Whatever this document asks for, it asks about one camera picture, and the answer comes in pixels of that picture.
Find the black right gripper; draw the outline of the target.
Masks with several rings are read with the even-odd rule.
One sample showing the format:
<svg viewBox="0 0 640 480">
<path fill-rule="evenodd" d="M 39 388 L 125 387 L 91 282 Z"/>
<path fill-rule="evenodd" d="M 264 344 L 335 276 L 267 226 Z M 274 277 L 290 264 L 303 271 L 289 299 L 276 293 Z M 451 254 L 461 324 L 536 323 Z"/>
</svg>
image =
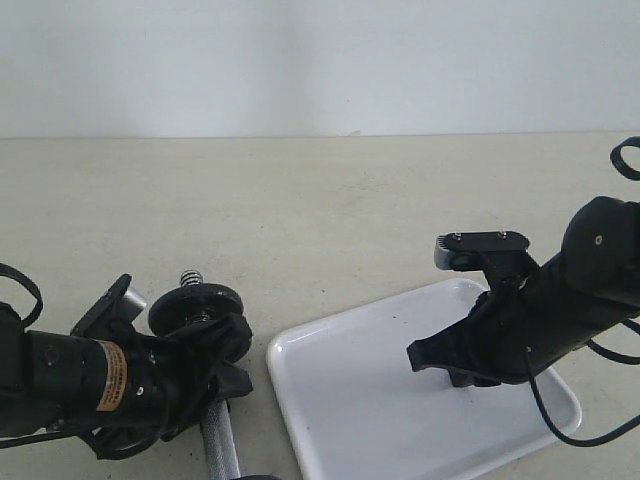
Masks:
<svg viewBox="0 0 640 480">
<path fill-rule="evenodd" d="M 406 353 L 413 372 L 444 369 L 455 388 L 489 388 L 527 382 L 599 332 L 600 301 L 547 264 L 518 286 L 483 294 L 464 320 Z"/>
</svg>

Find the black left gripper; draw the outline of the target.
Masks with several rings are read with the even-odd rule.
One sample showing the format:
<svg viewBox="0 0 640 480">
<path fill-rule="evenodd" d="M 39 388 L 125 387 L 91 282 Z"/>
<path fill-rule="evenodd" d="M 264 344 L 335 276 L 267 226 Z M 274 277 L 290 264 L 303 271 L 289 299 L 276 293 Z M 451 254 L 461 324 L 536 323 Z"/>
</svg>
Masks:
<svg viewBox="0 0 640 480">
<path fill-rule="evenodd" d="M 237 365 L 253 339 L 241 314 L 196 321 L 160 337 L 121 322 L 119 339 L 129 356 L 132 398 L 120 414 L 82 416 L 82 441 L 100 460 L 138 455 L 194 425 L 210 401 L 253 391 L 249 373 Z"/>
</svg>

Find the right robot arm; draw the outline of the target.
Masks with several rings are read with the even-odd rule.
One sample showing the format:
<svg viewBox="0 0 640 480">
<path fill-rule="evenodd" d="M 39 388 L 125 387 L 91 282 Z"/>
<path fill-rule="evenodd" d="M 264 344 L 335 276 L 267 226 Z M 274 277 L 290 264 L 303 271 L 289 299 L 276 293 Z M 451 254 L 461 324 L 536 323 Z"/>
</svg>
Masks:
<svg viewBox="0 0 640 480">
<path fill-rule="evenodd" d="M 464 318 L 408 346 L 413 371 L 443 369 L 458 386 L 521 384 L 638 317 L 638 203 L 594 198 L 542 265 L 529 245 L 515 231 L 439 236 L 436 266 L 480 271 L 489 288 Z"/>
</svg>

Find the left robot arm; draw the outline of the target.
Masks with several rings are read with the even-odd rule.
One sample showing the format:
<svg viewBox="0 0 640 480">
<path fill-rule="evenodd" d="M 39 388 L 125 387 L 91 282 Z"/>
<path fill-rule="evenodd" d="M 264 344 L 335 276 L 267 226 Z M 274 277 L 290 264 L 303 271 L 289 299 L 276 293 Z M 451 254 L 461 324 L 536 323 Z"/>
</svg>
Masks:
<svg viewBox="0 0 640 480">
<path fill-rule="evenodd" d="M 207 406 L 253 386 L 237 361 L 253 333 L 230 313 L 168 337 L 123 319 L 104 339 L 27 330 L 1 306 L 1 445 L 77 437 L 122 460 L 197 424 Z"/>
</svg>

